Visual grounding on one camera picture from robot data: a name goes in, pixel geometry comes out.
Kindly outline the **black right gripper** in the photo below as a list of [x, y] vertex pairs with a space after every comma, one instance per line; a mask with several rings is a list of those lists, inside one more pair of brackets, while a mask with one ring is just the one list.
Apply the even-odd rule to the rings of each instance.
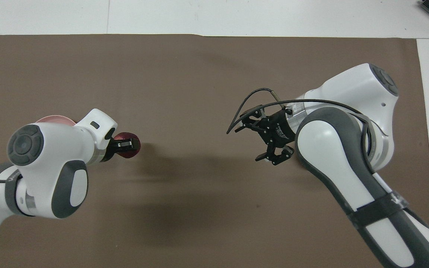
[[[276, 166], [293, 156], [294, 149], [287, 144], [295, 141], [296, 134], [291, 129], [286, 115], [286, 111], [278, 111], [267, 117], [264, 108], [251, 108], [239, 116], [239, 127], [235, 129], [235, 133], [251, 129], [262, 133], [262, 139], [267, 144], [267, 151], [258, 155], [256, 162], [264, 160]], [[276, 148], [282, 148], [280, 154], [275, 153]]]

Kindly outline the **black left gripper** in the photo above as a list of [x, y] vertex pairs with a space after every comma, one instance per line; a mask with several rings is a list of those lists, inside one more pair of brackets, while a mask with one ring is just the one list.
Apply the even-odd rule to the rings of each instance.
[[115, 154], [119, 154], [121, 151], [133, 151], [132, 144], [125, 144], [131, 142], [132, 139], [130, 137], [117, 137], [117, 139], [111, 138], [100, 162], [109, 161]]

